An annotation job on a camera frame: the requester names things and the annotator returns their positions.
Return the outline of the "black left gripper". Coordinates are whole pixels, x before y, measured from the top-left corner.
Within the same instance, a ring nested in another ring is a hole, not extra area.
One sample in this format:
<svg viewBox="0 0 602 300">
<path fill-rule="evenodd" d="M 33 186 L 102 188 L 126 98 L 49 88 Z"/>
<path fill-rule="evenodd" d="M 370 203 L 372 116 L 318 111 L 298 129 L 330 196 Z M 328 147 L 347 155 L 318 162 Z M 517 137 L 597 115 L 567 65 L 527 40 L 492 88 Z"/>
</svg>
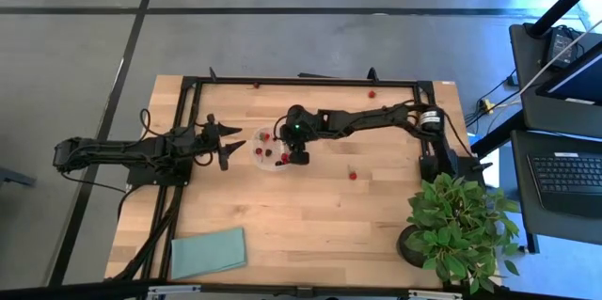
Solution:
<svg viewBox="0 0 602 300">
<path fill-rule="evenodd" d="M 241 128 L 225 126 L 216 120 L 214 114 L 207 115 L 207 122 L 203 124 L 201 139 L 201 154 L 197 159 L 199 166 L 209 166 L 217 159 L 222 171 L 229 168 L 228 157 L 242 147 L 246 141 L 240 140 L 227 145 L 221 144 L 221 138 L 226 135 L 238 134 Z"/>
</svg>

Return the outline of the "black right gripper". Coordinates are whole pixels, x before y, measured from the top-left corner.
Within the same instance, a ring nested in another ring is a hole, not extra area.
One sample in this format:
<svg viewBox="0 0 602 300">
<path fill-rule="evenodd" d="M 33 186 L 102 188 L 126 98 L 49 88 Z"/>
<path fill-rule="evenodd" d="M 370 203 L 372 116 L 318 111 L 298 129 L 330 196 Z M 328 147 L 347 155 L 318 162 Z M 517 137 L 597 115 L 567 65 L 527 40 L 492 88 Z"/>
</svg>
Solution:
<svg viewBox="0 0 602 300">
<path fill-rule="evenodd" d="M 276 139 L 281 139 L 285 143 L 282 152 L 289 153 L 290 164 L 299 166 L 309 164 L 306 144 L 323 138 L 324 116 L 323 110 L 312 114 L 299 104 L 289 108 L 285 123 L 277 126 Z"/>
</svg>

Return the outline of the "teal folded cloth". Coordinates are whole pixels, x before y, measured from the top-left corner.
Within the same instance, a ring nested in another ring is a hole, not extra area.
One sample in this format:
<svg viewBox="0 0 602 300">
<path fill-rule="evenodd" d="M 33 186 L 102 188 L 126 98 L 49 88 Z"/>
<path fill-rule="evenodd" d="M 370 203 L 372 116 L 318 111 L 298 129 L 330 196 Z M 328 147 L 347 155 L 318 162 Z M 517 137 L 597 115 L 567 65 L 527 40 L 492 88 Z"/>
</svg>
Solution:
<svg viewBox="0 0 602 300">
<path fill-rule="evenodd" d="M 185 279 L 244 267 L 247 264 L 243 228 L 234 228 L 171 241 L 171 278 Z"/>
</svg>

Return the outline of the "green potted plant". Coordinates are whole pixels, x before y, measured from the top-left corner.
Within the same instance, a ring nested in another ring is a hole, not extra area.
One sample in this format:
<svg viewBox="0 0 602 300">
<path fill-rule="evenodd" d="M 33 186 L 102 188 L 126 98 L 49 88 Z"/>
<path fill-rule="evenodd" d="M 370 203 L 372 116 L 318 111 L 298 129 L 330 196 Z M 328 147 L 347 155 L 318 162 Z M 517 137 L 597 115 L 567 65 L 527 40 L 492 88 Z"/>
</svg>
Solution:
<svg viewBox="0 0 602 300">
<path fill-rule="evenodd" d="M 518 252 L 518 225 L 508 217 L 519 205 L 503 192 L 490 193 L 476 181 L 447 173 L 408 200 L 409 226 L 397 241 L 398 254 L 411 265 L 431 270 L 442 282 L 457 281 L 472 293 L 495 291 L 498 253 Z"/>
</svg>

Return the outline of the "black diagonal pole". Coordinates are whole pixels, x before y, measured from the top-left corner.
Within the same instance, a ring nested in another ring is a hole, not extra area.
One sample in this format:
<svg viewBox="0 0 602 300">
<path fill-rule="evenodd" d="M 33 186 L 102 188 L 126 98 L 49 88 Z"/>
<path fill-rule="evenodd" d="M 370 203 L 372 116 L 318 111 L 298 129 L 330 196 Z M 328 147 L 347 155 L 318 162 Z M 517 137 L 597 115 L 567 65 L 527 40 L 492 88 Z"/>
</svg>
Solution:
<svg viewBox="0 0 602 300">
<path fill-rule="evenodd" d="M 525 131 L 526 124 L 522 110 L 505 120 L 500 126 L 485 137 L 470 146 L 471 152 L 479 158 L 484 158 L 510 140 L 511 131 Z"/>
<path fill-rule="evenodd" d="M 558 0 L 541 18 L 527 28 L 532 38 L 542 37 L 560 18 L 580 0 Z"/>
</svg>

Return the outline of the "grey chair leg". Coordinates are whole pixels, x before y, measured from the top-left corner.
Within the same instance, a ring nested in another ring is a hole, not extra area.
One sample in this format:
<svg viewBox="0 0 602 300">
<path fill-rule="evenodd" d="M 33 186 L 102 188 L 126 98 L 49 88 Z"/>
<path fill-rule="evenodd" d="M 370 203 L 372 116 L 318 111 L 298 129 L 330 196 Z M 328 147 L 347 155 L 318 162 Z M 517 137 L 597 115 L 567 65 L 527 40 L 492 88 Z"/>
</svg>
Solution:
<svg viewBox="0 0 602 300">
<path fill-rule="evenodd" d="M 0 166 L 0 187 L 2 187 L 5 183 L 10 182 L 18 183 L 24 186 L 32 186 L 35 184 L 36 179 Z"/>
</svg>

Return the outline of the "black rig crossbeam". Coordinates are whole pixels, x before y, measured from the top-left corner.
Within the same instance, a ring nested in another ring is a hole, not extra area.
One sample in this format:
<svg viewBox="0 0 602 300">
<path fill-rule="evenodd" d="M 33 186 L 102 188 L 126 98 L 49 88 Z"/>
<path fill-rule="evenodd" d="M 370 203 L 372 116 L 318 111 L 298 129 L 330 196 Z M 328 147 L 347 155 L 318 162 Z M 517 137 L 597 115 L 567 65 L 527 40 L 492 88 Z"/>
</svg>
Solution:
<svg viewBox="0 0 602 300">
<path fill-rule="evenodd" d="M 159 279 L 112 280 L 0 291 L 0 300 L 123 300 L 147 295 L 149 288 L 163 286 Z"/>
</svg>

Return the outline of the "black side table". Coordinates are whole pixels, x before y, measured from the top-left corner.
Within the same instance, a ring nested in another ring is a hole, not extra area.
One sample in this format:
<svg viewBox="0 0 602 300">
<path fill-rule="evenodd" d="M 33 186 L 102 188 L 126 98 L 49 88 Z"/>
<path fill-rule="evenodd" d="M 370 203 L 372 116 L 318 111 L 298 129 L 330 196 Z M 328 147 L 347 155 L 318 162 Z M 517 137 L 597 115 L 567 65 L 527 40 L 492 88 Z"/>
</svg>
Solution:
<svg viewBox="0 0 602 300">
<path fill-rule="evenodd" d="M 519 86 L 525 86 L 545 65 L 547 42 L 527 34 L 530 24 L 509 27 Z M 602 106 L 573 103 L 536 94 L 533 86 L 543 84 L 553 72 L 546 70 L 521 94 L 522 112 L 528 129 L 602 138 Z"/>
<path fill-rule="evenodd" d="M 521 212 L 527 232 L 602 245 L 602 219 L 554 213 L 542 207 L 527 158 L 531 153 L 540 152 L 602 154 L 602 142 L 522 131 L 512 131 L 511 142 Z"/>
</svg>

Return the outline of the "black laptop keyboard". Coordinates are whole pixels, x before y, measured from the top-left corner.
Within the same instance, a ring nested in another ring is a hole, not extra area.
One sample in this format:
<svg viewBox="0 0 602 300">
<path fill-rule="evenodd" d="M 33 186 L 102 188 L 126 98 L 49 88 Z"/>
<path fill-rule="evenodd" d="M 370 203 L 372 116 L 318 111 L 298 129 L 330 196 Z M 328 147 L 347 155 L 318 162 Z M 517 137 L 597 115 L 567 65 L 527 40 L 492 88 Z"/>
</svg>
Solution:
<svg viewBox="0 0 602 300">
<path fill-rule="evenodd" d="M 544 209 L 602 219 L 602 154 L 540 152 L 527 158 Z"/>
</svg>

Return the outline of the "black power brick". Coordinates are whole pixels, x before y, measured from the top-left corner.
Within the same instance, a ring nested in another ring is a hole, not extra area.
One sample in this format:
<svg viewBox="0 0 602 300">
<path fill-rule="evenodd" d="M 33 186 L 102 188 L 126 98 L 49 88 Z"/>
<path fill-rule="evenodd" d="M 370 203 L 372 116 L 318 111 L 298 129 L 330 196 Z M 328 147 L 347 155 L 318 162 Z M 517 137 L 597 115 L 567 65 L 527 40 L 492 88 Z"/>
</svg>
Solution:
<svg viewBox="0 0 602 300">
<path fill-rule="evenodd" d="M 546 62 L 550 63 L 551 69 L 564 69 L 570 65 L 578 56 L 578 45 L 568 47 L 578 36 L 571 27 L 559 25 L 549 33 L 547 50 L 545 52 Z"/>
</svg>

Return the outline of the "black monitor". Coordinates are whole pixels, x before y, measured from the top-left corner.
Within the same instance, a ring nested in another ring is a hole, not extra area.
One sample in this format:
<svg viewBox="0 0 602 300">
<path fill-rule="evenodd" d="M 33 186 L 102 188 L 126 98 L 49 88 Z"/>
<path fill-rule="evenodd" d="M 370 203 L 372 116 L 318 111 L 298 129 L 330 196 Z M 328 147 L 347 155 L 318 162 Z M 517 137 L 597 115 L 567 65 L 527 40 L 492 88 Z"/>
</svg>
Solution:
<svg viewBox="0 0 602 300">
<path fill-rule="evenodd" d="M 564 101 L 602 105 L 602 41 L 545 81 L 536 94 Z"/>
</svg>

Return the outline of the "black metal table frame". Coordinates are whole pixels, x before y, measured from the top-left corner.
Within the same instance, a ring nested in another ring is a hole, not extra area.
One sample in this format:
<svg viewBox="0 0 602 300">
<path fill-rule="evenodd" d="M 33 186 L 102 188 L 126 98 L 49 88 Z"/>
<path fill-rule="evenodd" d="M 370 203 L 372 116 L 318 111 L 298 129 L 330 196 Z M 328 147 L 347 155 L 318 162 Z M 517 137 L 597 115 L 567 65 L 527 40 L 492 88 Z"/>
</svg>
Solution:
<svg viewBox="0 0 602 300">
<path fill-rule="evenodd" d="M 371 99 L 370 91 L 376 96 Z M 177 238 L 243 228 L 247 264 L 198 276 L 202 286 L 229 291 L 249 286 L 276 292 L 399 292 L 437 289 L 432 271 L 404 261 L 396 241 L 411 213 L 409 198 L 420 190 L 421 145 L 399 128 L 359 132 L 308 146 L 306 166 L 259 169 L 250 139 L 271 126 L 290 106 L 309 111 L 351 112 L 412 99 L 406 82 L 373 85 L 365 80 L 221 78 L 202 82 L 183 76 L 156 78 L 148 107 L 153 129 L 168 130 L 192 105 L 226 125 L 241 128 L 246 143 L 218 165 L 195 166 L 184 187 Z M 347 167 L 356 170 L 351 181 Z"/>
</svg>

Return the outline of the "silver metal bracket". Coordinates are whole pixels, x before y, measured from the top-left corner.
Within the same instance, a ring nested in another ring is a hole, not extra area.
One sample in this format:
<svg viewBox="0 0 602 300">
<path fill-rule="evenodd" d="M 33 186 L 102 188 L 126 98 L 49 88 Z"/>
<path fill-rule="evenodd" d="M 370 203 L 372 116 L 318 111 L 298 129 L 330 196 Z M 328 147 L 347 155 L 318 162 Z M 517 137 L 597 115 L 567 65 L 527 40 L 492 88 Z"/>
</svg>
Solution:
<svg viewBox="0 0 602 300">
<path fill-rule="evenodd" d="M 456 292 L 409 290 L 407 300 L 463 300 L 463 295 Z"/>
<path fill-rule="evenodd" d="M 148 288 L 147 296 L 151 299 L 157 300 L 164 298 L 167 295 L 179 294 L 179 293 L 194 293 L 201 292 L 202 287 L 200 285 L 162 285 L 162 286 L 151 286 Z"/>
</svg>

